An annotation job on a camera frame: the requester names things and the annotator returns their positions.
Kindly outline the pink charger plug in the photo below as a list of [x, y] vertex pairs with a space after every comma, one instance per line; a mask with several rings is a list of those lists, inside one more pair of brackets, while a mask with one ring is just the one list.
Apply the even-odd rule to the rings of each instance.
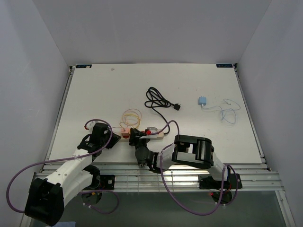
[[121, 135], [123, 137], [129, 137], [130, 136], [130, 129], [129, 128], [122, 128], [120, 132], [121, 132]]

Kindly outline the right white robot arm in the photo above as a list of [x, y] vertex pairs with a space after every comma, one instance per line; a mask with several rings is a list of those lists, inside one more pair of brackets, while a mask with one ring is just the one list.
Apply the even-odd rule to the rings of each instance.
[[139, 166], [147, 166], [150, 171], [160, 173], [167, 171], [172, 165], [183, 164], [207, 170], [215, 185], [220, 188], [231, 182], [231, 176], [215, 154], [210, 139], [179, 134], [166, 149], [154, 152], [147, 147], [151, 136], [154, 135], [148, 131], [130, 130], [129, 145], [135, 147], [135, 157]]

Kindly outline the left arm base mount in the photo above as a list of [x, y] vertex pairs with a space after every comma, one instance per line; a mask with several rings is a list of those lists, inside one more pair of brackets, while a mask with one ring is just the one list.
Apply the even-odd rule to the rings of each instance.
[[115, 175], [97, 175], [92, 178], [92, 183], [88, 189], [113, 190], [115, 188]]

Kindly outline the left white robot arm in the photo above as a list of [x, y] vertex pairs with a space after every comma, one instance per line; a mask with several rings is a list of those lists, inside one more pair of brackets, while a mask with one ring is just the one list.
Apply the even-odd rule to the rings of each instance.
[[91, 133], [77, 146], [71, 160], [66, 161], [45, 179], [37, 178], [30, 186], [25, 215], [54, 226], [62, 217], [65, 206], [82, 190], [97, 193], [114, 189], [114, 175], [101, 175], [92, 162], [101, 148], [111, 149], [121, 136], [104, 123], [96, 123]]

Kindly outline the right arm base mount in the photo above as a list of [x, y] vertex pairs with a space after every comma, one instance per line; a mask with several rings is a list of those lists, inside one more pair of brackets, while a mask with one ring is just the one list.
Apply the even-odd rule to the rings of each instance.
[[[221, 189], [221, 180], [216, 181], [210, 175], [199, 175], [198, 176], [199, 189]], [[242, 182], [239, 174], [230, 174], [228, 173], [227, 180], [223, 182], [223, 189], [242, 189]]]

